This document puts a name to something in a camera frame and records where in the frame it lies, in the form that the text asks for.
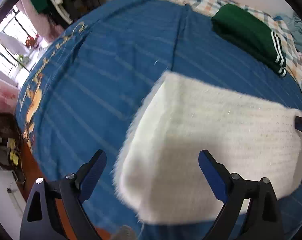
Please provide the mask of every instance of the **metal screw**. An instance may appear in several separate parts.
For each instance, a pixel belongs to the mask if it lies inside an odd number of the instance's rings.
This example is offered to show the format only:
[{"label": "metal screw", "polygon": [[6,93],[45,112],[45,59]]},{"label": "metal screw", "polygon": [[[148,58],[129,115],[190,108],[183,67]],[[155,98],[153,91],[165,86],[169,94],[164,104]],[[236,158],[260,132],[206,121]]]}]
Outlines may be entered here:
[{"label": "metal screw", "polygon": [[240,179],[240,175],[238,173],[232,173],[231,178],[233,179]]},{"label": "metal screw", "polygon": [[266,177],[264,177],[264,178],[262,179],[262,181],[263,181],[265,184],[270,183],[270,179],[268,179],[268,178],[266,178]]},{"label": "metal screw", "polygon": [[66,179],[74,179],[75,178],[75,174],[74,173],[68,173],[66,174]]},{"label": "metal screw", "polygon": [[36,183],[41,184],[43,182],[43,180],[44,180],[43,178],[39,177],[36,179]]}]

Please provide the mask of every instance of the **white fuzzy garment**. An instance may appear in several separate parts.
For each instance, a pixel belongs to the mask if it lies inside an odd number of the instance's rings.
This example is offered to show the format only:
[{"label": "white fuzzy garment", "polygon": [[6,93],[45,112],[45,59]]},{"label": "white fuzzy garment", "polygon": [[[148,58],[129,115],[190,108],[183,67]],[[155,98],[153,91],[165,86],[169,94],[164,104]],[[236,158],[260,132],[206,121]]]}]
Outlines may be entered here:
[{"label": "white fuzzy garment", "polygon": [[[277,198],[302,178],[297,109],[165,72],[144,100],[115,166],[118,197],[149,224],[215,219],[216,200],[198,164],[209,150],[230,173],[268,177]],[[247,209],[245,201],[242,212]]]}]

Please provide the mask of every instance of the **checkered blanket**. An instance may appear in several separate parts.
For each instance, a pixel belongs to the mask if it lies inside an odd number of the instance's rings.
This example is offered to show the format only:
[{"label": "checkered blanket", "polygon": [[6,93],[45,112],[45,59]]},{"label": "checkered blanket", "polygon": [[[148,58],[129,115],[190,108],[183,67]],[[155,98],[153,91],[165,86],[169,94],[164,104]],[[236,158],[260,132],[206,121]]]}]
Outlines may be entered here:
[{"label": "checkered blanket", "polygon": [[282,49],[286,55],[286,71],[294,78],[302,92],[302,61],[296,50],[292,35],[282,20],[274,20],[269,14],[238,4],[232,0],[167,0],[180,5],[190,5],[192,9],[203,15],[212,17],[225,4],[232,3],[248,11],[259,20],[263,21],[271,30],[280,37]]}]

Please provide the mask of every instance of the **orange floor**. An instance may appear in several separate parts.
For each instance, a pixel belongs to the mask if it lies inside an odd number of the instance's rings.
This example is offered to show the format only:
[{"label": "orange floor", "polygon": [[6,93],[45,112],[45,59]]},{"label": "orange floor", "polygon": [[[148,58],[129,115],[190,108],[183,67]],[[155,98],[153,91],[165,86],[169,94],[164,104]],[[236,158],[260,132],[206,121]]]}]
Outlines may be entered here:
[{"label": "orange floor", "polygon": [[[26,181],[25,181],[24,189],[22,187],[20,187],[20,191],[21,191],[24,199],[27,200],[28,195],[32,189],[32,186],[33,186],[35,180],[38,177],[45,178],[45,176],[40,171],[38,164],[37,164],[36,160],[34,159],[34,157],[32,156],[26,143],[23,143],[23,145],[22,145],[21,159],[22,159],[23,171],[26,176]],[[77,238],[73,232],[73,229],[70,225],[69,219],[67,218],[62,200],[57,199],[56,204],[57,204],[57,208],[58,208],[58,211],[60,214],[61,222],[63,224],[64,230],[65,230],[65,233],[66,233],[68,239],[77,240]],[[103,240],[110,239],[110,234],[107,231],[105,231],[103,229],[99,229],[99,228],[97,228],[97,231]]]}]

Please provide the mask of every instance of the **blue bed sheet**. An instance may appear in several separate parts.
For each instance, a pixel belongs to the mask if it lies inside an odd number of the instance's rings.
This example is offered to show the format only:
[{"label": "blue bed sheet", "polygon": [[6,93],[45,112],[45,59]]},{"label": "blue bed sheet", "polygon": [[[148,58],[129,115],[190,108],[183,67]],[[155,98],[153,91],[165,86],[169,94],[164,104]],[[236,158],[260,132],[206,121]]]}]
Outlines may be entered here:
[{"label": "blue bed sheet", "polygon": [[[281,103],[302,111],[299,86],[288,74],[277,76],[263,63],[223,40],[211,19],[190,6],[159,0],[112,0],[81,19],[87,26],[43,57],[42,100],[33,116],[33,155],[49,180],[75,172],[97,149],[108,161],[92,197],[84,202],[91,221],[115,232],[121,225],[137,233],[141,223],[114,195],[112,168],[135,112],[163,71],[171,70],[222,88]],[[77,23],[65,31],[70,36]],[[23,100],[37,64],[22,87]],[[31,101],[18,104],[22,131]],[[279,200],[286,239],[302,223],[302,183]],[[239,229],[243,216],[238,219]],[[202,239],[212,222],[190,225],[145,225],[140,239]]]}]

